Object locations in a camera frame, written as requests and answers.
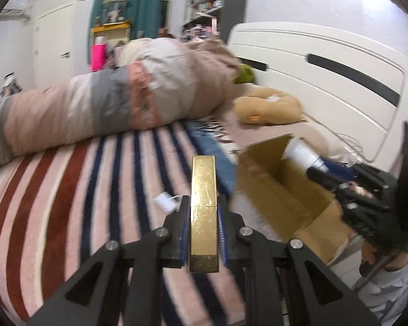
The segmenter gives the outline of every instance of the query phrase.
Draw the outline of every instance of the bed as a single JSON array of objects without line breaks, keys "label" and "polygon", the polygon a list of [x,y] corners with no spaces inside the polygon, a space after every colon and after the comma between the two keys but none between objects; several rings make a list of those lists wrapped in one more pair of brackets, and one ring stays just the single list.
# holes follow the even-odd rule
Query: bed
[{"label": "bed", "polygon": [[[165,213],[153,199],[164,191],[190,193],[193,155],[216,156],[218,191],[239,200],[245,221],[262,231],[266,224],[235,192],[237,153],[249,143],[314,133],[330,148],[335,144],[383,170],[392,167],[408,120],[405,56],[352,33],[297,23],[238,25],[229,48],[255,67],[258,84],[298,97],[310,121],[247,127],[225,109],[199,121],[49,149],[1,167],[0,305],[15,323],[23,324],[106,241],[128,243],[161,226]],[[227,325],[245,317],[242,270],[166,270],[162,291],[168,326]]]}]

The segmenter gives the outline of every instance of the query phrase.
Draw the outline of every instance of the air conditioner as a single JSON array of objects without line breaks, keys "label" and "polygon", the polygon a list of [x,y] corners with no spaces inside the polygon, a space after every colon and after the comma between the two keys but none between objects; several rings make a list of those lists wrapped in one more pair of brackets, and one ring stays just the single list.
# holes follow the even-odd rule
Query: air conditioner
[{"label": "air conditioner", "polygon": [[9,0],[3,11],[0,13],[0,20],[10,20],[16,18],[24,18],[26,21],[30,20],[27,13],[29,9],[28,0]]}]

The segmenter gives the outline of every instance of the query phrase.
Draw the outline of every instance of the blanket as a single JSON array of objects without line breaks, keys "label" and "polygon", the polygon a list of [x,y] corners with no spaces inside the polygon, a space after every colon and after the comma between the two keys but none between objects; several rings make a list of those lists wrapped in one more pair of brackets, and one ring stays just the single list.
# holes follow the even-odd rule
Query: blanket
[{"label": "blanket", "polygon": [[239,63],[223,42],[154,39],[137,61],[0,99],[0,166],[93,136],[198,119],[224,103]]},{"label": "blanket", "polygon": [[[106,241],[129,243],[162,226],[154,198],[190,195],[197,154],[216,156],[218,191],[230,198],[237,147],[211,118],[96,137],[0,168],[0,304],[27,321]],[[164,324],[244,319],[244,272],[220,266],[164,269]]]}]

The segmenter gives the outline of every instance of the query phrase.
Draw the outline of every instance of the yellow shelf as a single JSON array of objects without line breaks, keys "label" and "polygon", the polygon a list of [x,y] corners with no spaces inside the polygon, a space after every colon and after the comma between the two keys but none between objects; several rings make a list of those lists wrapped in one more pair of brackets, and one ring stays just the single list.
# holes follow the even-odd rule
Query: yellow shelf
[{"label": "yellow shelf", "polygon": [[111,31],[114,29],[127,29],[127,28],[130,28],[130,22],[110,23],[110,24],[105,24],[102,27],[92,28],[92,33]]}]

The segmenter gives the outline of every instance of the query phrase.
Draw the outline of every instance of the striped bedsheet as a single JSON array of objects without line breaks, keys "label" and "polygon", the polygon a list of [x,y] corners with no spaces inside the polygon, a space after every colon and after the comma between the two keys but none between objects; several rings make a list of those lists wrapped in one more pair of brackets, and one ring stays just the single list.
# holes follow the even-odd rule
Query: striped bedsheet
[{"label": "striped bedsheet", "polygon": [[[230,198],[237,147],[214,119],[98,137],[13,160],[0,169],[0,304],[27,321],[106,241],[138,240],[166,215],[154,198],[189,195],[192,157],[215,155]],[[168,326],[244,319],[242,270],[164,269]]]}]

